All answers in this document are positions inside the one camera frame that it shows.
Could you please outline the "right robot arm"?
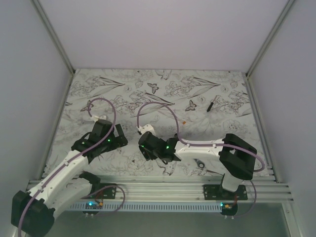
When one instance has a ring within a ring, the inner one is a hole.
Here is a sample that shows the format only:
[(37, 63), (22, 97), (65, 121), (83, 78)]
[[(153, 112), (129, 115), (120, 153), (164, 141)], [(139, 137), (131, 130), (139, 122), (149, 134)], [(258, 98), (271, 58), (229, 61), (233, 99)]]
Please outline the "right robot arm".
[(177, 137), (164, 141), (151, 132), (145, 132), (138, 145), (145, 160), (160, 159), (165, 164), (187, 159), (218, 162), (219, 173), (223, 175), (219, 195), (226, 200), (236, 195), (242, 181), (252, 180), (255, 171), (257, 150), (230, 133), (223, 139), (199, 144), (189, 140), (181, 142)]

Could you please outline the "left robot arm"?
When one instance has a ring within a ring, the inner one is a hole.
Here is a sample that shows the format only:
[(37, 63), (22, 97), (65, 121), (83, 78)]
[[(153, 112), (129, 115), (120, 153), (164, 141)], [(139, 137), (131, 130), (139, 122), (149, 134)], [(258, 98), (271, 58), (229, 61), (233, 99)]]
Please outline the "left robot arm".
[(80, 199), (88, 199), (88, 205), (95, 208), (101, 208), (104, 198), (114, 199), (119, 186), (102, 184), (97, 175), (85, 169), (101, 154), (127, 144), (120, 124), (97, 119), (92, 131), (74, 142), (49, 175), (28, 191), (14, 195), (11, 223), (17, 228), (15, 236), (45, 236), (57, 217)]

